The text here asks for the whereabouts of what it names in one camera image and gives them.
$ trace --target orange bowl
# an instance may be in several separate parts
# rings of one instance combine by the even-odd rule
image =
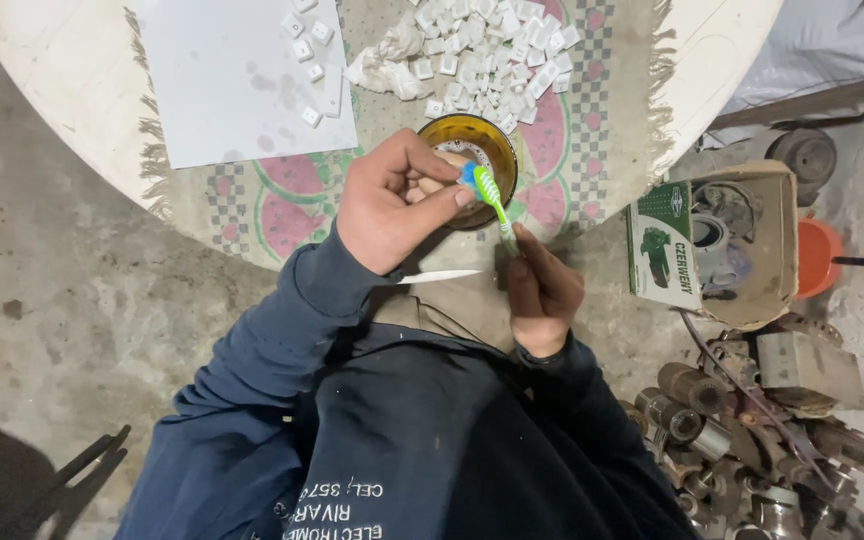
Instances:
[[[810,298],[830,288],[839,277],[833,257],[843,254],[842,237],[826,222],[803,217],[798,220],[798,294]]]

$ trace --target toothbrush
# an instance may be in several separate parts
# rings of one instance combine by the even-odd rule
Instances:
[[[498,216],[499,238],[505,249],[513,257],[518,257],[520,254],[519,243],[516,240],[516,235],[512,232],[512,222],[509,221],[509,216],[502,206],[502,196],[499,194],[496,180],[489,173],[489,170],[475,161],[469,161],[462,166],[459,184],[474,189],[476,199],[495,209],[495,214]]]

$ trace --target tablecloth fringe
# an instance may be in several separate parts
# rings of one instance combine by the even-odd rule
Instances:
[[[666,17],[672,10],[672,0],[654,0],[655,18],[652,27],[652,53],[649,55],[649,144],[646,156],[650,169],[649,183],[655,186],[662,182],[663,174],[673,164],[673,159],[662,157],[675,143],[674,137],[666,131],[666,126],[672,121],[672,107],[662,102],[657,96],[662,87],[675,73],[675,49],[660,47],[663,40],[675,38],[675,30],[659,31]]]
[[[125,7],[126,22],[132,30],[132,57],[135,63],[145,69],[148,77],[149,93],[142,96],[142,103],[148,107],[153,117],[139,119],[138,131],[155,138],[157,142],[147,142],[145,148],[139,153],[141,156],[141,172],[139,177],[152,180],[152,185],[142,193],[143,199],[154,199],[149,206],[149,212],[162,221],[169,222],[172,219],[172,203],[166,195],[169,191],[169,177],[172,166],[169,164],[169,155],[165,152],[165,137],[162,135],[162,122],[159,119],[159,103],[156,102],[156,90],[152,86],[152,75],[149,73],[149,58],[145,55],[145,46],[142,45],[142,32],[138,27],[136,12]]]

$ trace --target glass bowl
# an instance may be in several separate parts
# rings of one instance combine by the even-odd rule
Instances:
[[[459,112],[438,117],[425,124],[425,127],[418,130],[418,136],[433,148],[444,142],[462,141],[482,149],[491,162],[492,178],[495,178],[498,185],[502,206],[508,206],[516,193],[519,161],[509,138],[496,124],[479,116]],[[465,150],[459,155],[479,162],[471,151]],[[462,208],[458,215],[445,225],[458,231],[472,231],[489,225],[496,218],[494,208],[485,202],[476,201]]]

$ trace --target round table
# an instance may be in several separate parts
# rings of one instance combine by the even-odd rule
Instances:
[[[662,30],[676,36],[675,73],[657,96],[673,118],[674,145],[657,164],[672,164],[713,121],[746,70],[782,0],[678,0]],[[133,33],[119,2],[0,0],[0,62],[30,104],[102,178],[148,210],[140,152],[155,143],[139,132],[148,117],[140,98],[147,73],[134,61]]]

